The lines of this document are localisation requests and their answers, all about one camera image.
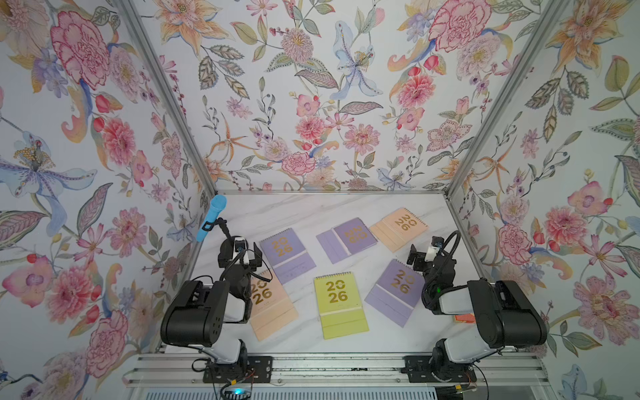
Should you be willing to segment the purple calendar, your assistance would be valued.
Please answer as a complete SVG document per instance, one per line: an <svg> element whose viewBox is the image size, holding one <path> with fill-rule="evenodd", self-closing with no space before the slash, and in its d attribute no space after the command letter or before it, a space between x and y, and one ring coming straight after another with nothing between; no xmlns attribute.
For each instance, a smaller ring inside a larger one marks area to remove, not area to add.
<svg viewBox="0 0 640 400"><path fill-rule="evenodd" d="M365 298L365 302L404 328L421 302L423 276L393 259Z"/></svg>
<svg viewBox="0 0 640 400"><path fill-rule="evenodd" d="M289 283L317 266L292 228L263 239L259 246L281 284Z"/></svg>
<svg viewBox="0 0 640 400"><path fill-rule="evenodd" d="M320 233L317 240L332 264L337 264L378 243L361 218L350 219Z"/></svg>

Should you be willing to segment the yellow-green desk calendar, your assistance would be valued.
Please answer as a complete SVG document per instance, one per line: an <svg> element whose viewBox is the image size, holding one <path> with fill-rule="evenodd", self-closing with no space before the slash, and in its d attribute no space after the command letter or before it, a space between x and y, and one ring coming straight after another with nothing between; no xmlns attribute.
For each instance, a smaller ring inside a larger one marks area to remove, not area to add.
<svg viewBox="0 0 640 400"><path fill-rule="evenodd" d="M323 275L313 283L325 340L369 331L353 273Z"/></svg>

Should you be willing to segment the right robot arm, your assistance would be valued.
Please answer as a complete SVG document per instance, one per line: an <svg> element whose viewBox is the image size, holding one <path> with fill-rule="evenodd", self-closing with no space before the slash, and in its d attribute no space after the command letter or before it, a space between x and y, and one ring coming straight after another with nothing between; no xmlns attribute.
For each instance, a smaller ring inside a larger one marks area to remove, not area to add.
<svg viewBox="0 0 640 400"><path fill-rule="evenodd" d="M513 280L494 283L480 278L455 285L457 260L454 254L461 242L455 231L447 238L432 239L428 251L411 246L407 263L424 279L421 301L435 315L471 314L471 328L436 342L428 371L439 381L448 381L473 365L505 348L541 346L548 337L548 325Z"/></svg>

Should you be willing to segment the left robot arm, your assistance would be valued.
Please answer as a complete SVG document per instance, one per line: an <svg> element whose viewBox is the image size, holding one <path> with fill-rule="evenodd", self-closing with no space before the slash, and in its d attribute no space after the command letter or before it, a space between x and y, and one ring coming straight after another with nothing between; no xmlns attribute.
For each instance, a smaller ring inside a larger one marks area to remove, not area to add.
<svg viewBox="0 0 640 400"><path fill-rule="evenodd" d="M222 272L206 284L200 277L181 286L161 323L163 343L189 348L209 357L218 365L244 364L246 344L223 331L225 324L245 324L253 311L252 284L269 283L260 278L263 252L248 246L245 238L225 239L218 255Z"/></svg>

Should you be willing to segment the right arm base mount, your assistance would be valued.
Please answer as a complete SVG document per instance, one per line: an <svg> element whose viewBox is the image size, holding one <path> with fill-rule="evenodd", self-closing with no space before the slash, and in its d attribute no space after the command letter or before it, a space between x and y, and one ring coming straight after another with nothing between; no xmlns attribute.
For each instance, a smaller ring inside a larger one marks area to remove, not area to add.
<svg viewBox="0 0 640 400"><path fill-rule="evenodd" d="M471 364L449 361L445 356L405 356L400 372L406 374L410 383L476 383L477 376Z"/></svg>

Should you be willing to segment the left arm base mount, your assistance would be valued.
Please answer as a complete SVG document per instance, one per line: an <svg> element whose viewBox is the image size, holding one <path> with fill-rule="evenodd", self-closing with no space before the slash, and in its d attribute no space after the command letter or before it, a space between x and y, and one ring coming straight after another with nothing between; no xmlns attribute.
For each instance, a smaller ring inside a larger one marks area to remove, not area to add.
<svg viewBox="0 0 640 400"><path fill-rule="evenodd" d="M240 357L236 363L220 364L209 361L203 372L203 382L215 383L271 383L273 373L273 357L247 356Z"/></svg>

